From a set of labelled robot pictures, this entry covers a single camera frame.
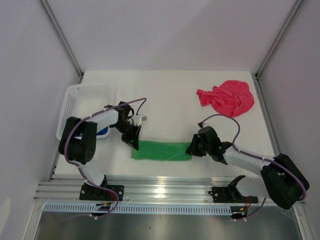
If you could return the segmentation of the blue microfiber towel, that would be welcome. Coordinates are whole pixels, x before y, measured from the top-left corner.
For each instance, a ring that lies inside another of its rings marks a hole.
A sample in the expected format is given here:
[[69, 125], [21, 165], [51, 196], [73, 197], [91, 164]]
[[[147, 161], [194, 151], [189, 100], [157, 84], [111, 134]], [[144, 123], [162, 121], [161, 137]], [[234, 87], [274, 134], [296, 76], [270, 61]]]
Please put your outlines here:
[[97, 138], [105, 138], [109, 135], [109, 128], [105, 127], [104, 129], [100, 130], [96, 133]]

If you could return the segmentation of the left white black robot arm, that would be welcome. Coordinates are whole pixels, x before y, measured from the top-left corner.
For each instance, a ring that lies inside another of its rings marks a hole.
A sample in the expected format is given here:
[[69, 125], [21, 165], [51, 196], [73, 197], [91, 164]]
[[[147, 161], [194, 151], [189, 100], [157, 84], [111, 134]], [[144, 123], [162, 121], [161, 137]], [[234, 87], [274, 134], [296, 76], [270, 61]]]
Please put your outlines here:
[[141, 123], [146, 116], [134, 111], [130, 103], [121, 101], [118, 105], [107, 105], [102, 110], [85, 118], [70, 116], [60, 138], [58, 152], [75, 166], [84, 179], [81, 187], [81, 200], [103, 200], [119, 197], [120, 187], [108, 184], [94, 160], [99, 132], [114, 128], [121, 133], [123, 143], [139, 149]]

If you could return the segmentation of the pink microfiber towel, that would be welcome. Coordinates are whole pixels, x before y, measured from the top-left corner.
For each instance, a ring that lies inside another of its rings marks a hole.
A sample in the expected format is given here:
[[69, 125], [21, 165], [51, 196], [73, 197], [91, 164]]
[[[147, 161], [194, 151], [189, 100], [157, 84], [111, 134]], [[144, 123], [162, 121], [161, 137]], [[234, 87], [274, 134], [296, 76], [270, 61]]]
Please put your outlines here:
[[255, 104], [248, 83], [239, 80], [227, 80], [211, 91], [198, 89], [196, 94], [201, 106], [211, 105], [217, 113], [233, 118], [248, 112]]

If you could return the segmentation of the green microfiber towel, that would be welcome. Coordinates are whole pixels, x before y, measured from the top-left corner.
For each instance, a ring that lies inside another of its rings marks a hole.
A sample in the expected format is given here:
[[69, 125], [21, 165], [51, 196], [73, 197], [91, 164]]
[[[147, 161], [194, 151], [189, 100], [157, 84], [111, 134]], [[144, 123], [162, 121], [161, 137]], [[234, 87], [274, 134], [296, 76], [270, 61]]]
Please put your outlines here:
[[190, 142], [158, 142], [142, 140], [139, 142], [139, 150], [132, 150], [131, 158], [138, 161], [190, 161], [192, 156], [186, 153], [189, 145]]

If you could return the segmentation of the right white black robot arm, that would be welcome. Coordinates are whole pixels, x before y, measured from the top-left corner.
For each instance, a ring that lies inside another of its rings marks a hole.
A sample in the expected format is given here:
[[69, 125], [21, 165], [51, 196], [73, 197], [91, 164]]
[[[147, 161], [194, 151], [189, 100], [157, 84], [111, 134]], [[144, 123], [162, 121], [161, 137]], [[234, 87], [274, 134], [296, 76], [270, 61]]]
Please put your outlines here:
[[228, 196], [234, 202], [245, 197], [270, 198], [279, 207], [288, 210], [306, 197], [310, 184], [286, 154], [271, 159], [245, 152], [228, 141], [221, 141], [216, 131], [202, 127], [193, 135], [187, 154], [197, 157], [210, 156], [215, 162], [235, 166], [256, 177], [236, 177], [229, 184]]

